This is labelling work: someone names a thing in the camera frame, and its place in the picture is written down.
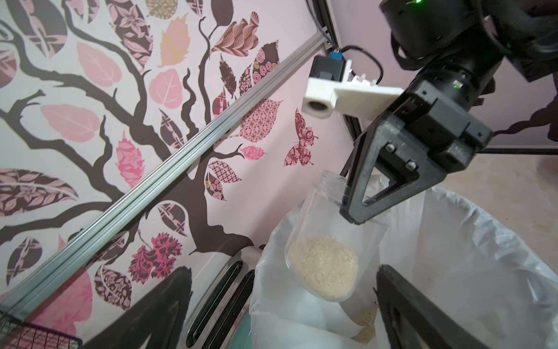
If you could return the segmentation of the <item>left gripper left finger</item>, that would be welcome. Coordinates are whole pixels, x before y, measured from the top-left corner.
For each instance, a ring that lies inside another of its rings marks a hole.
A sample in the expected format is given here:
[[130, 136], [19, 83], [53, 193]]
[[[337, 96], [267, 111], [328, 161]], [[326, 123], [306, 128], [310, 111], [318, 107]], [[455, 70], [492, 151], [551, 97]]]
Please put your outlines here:
[[192, 271], [174, 270], [85, 348], [176, 348], [192, 295]]

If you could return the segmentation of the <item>glass jar tan lid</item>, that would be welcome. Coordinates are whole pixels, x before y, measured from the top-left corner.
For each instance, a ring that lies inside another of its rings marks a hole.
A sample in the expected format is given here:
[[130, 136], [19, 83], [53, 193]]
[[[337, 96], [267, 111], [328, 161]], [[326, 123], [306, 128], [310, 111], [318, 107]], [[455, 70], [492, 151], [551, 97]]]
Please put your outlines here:
[[330, 302], [350, 298], [388, 230], [380, 220], [353, 224], [341, 216], [347, 180], [330, 171], [313, 183], [286, 244], [285, 259], [296, 279]]

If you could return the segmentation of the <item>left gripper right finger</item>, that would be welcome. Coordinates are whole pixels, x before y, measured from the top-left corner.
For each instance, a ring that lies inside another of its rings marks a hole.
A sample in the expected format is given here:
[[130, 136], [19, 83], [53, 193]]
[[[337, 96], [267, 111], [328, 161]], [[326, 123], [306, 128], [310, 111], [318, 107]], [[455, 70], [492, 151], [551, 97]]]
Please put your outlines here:
[[376, 274], [376, 295], [391, 348], [485, 348], [388, 265]]

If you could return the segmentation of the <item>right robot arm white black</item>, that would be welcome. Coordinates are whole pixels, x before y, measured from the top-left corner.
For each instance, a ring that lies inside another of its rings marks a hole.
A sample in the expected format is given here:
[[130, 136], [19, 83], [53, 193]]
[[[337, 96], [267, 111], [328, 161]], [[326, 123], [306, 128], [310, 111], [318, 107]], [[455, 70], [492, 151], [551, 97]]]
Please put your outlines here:
[[516, 1], [383, 1], [392, 52], [416, 77], [386, 106], [364, 102], [341, 215], [363, 224], [465, 170], [492, 131], [470, 113], [503, 60], [527, 81], [557, 72], [557, 14]]

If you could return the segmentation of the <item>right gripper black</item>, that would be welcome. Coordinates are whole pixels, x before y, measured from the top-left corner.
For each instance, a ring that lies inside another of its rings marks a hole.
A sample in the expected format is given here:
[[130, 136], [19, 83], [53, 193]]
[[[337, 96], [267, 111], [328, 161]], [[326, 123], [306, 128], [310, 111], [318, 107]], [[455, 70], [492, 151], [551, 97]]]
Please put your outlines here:
[[493, 132], [469, 111], [495, 90], [503, 58], [437, 58], [356, 140], [345, 170], [340, 215], [362, 225], [465, 170]]

